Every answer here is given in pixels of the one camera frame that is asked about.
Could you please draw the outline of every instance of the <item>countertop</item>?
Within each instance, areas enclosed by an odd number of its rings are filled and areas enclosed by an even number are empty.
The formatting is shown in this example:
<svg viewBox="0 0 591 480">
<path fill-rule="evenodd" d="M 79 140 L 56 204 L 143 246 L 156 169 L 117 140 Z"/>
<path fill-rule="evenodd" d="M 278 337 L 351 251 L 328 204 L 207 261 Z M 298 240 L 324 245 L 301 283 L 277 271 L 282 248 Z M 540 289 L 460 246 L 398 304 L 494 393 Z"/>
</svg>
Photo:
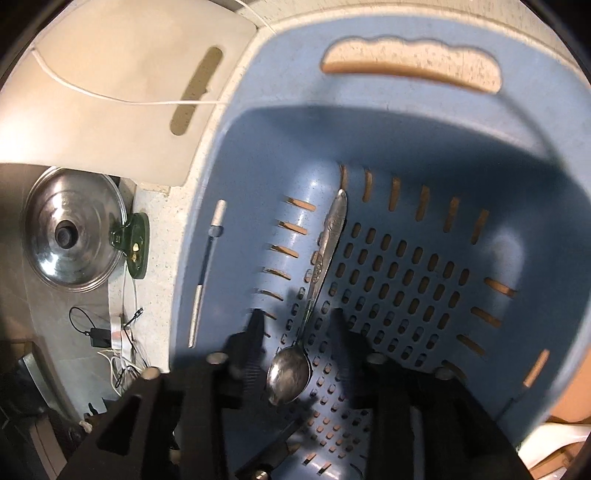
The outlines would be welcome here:
<svg viewBox="0 0 591 480">
<path fill-rule="evenodd" d="M 244 8 L 236 9 L 233 0 L 218 0 L 224 7 L 236 10 L 261 27 L 262 22 Z M 545 50 L 561 62 L 576 68 L 568 50 L 555 33 L 517 0 L 415 0 L 405 2 L 380 0 L 259 0 L 250 4 L 278 32 L 283 29 L 324 18 L 368 15 L 379 12 L 391 14 L 432 15 L 456 19 L 500 31 Z M 273 33 L 260 28 L 247 48 L 221 100 L 230 99 L 249 62 Z M 189 176 L 181 187 L 138 185 L 135 189 L 133 210 L 150 217 L 150 256 L 148 272 L 135 282 L 137 306 L 143 315 L 133 325 L 134 336 L 150 365 L 168 371 L 170 319 L 174 283 L 178 269 L 181 244 L 189 210 L 207 157 L 209 145 L 225 107 L 214 109 L 201 137 Z M 111 316 L 121 314 L 125 303 L 126 316 L 136 309 L 133 284 L 129 278 L 124 287 L 123 266 L 109 280 L 109 310 Z"/>
</svg>

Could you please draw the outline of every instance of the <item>pot lid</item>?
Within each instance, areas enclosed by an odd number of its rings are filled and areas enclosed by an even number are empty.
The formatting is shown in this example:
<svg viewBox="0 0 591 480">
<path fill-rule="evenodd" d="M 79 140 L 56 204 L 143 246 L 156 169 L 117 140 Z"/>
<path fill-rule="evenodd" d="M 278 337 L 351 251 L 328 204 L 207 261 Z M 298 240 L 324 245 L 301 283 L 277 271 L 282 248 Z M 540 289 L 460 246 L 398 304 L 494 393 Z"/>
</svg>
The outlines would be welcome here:
<svg viewBox="0 0 591 480">
<path fill-rule="evenodd" d="M 41 279 L 62 290 L 83 292 L 101 285 L 122 252 L 109 232 L 126 221 L 110 177 L 50 168 L 35 182 L 23 217 L 25 254 Z"/>
</svg>

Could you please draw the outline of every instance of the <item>white wire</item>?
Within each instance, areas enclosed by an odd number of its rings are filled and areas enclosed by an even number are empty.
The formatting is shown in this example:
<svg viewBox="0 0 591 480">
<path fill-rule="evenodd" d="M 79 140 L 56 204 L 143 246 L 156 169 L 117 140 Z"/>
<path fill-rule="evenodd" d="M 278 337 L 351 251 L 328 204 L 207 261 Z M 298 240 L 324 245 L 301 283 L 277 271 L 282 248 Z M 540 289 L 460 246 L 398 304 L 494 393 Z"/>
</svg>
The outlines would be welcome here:
<svg viewBox="0 0 591 480">
<path fill-rule="evenodd" d="M 234 0 L 237 4 L 242 5 L 246 8 L 250 13 L 252 13 L 255 17 L 257 17 L 263 24 L 271 30 L 273 35 L 277 35 L 275 29 L 269 25 L 269 23 L 261 17 L 258 13 L 256 13 L 251 7 L 249 7 L 246 3 L 242 0 Z M 115 103 L 123 103 L 125 105 L 225 105 L 227 102 L 222 102 L 221 100 L 162 100 L 157 102 L 135 102 L 132 100 L 124 100 L 122 98 L 111 97 L 109 95 L 103 95 L 101 93 L 91 92 L 90 90 L 86 90 L 78 85 L 74 85 L 71 82 L 68 82 L 66 79 L 60 77 L 56 72 L 54 72 L 51 67 L 46 63 L 43 59 L 43 56 L 37 50 L 36 46 L 31 48 L 31 55 L 37 61 L 38 65 L 41 67 L 44 73 L 46 73 L 50 78 L 55 80 L 60 85 L 69 88 L 70 90 L 74 90 L 75 92 L 82 93 L 92 98 L 98 98 L 100 100 L 107 100 L 109 102 Z"/>
<path fill-rule="evenodd" d="M 234 0 L 237 4 L 242 5 L 244 8 L 246 8 L 250 13 L 252 13 L 252 15 L 254 15 L 255 17 L 257 17 L 261 22 L 263 22 L 263 24 L 273 32 L 273 35 L 277 35 L 277 32 L 275 31 L 275 29 L 269 25 L 269 23 L 267 23 L 267 21 L 261 17 L 258 13 L 256 13 L 251 7 L 249 7 L 246 3 L 244 3 L 242 0 Z"/>
<path fill-rule="evenodd" d="M 98 353 L 100 356 L 104 356 L 104 357 L 107 359 L 107 361 L 109 362 L 109 369 L 110 369 L 110 373 L 109 373 L 109 380 L 111 381 L 111 388 L 113 389 L 113 391 L 114 391 L 114 392 L 115 392 L 117 395 L 121 396 L 121 393 L 119 392 L 119 390 L 117 390 L 117 388 L 115 387 L 115 384 L 113 383 L 113 379 L 114 379 L 114 378 L 116 378 L 116 376 L 115 376 L 115 372 L 113 371 L 113 359 L 114 359 L 114 358 L 116 358 L 116 357 L 115 357 L 115 352 L 114 352 L 113 350 L 111 350 L 111 352 L 113 352 L 113 356 L 112 356 L 112 357 L 106 356 L 106 355 L 104 354 L 104 352 L 109 352 L 109 351 L 110 351 L 110 350 L 99 350 L 97 353 Z"/>
</svg>

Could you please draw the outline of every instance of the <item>spoon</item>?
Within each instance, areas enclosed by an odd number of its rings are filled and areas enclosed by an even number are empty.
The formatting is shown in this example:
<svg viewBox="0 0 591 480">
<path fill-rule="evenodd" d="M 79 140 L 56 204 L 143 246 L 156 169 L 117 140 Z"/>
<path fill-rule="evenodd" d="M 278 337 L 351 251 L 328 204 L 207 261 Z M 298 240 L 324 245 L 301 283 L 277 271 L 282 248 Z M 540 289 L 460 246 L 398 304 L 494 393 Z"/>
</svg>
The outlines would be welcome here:
<svg viewBox="0 0 591 480">
<path fill-rule="evenodd" d="M 345 225 L 346 215 L 347 194 L 344 190 L 339 190 L 332 205 L 330 205 L 326 219 L 324 219 L 324 229 L 320 236 L 320 248 L 312 271 L 312 278 L 310 279 L 306 309 L 304 310 L 300 330 L 293 345 L 280 350 L 273 357 L 267 372 L 267 390 L 269 392 L 269 402 L 272 405 L 294 401 L 304 391 L 312 376 L 312 365 L 304 350 L 304 331 L 312 316 L 330 262 L 335 254 L 336 245 Z"/>
</svg>

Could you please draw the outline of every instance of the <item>black power adapter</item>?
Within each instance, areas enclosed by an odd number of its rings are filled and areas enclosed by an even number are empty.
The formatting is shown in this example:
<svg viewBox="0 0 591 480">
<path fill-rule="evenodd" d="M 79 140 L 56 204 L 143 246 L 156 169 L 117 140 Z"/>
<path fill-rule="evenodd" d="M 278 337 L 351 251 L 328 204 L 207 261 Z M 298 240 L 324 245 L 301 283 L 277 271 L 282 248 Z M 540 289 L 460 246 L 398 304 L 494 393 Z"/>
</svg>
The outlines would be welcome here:
<svg viewBox="0 0 591 480">
<path fill-rule="evenodd" d="M 90 344 L 95 348 L 111 348 L 111 331 L 106 328 L 91 328 Z"/>
</svg>

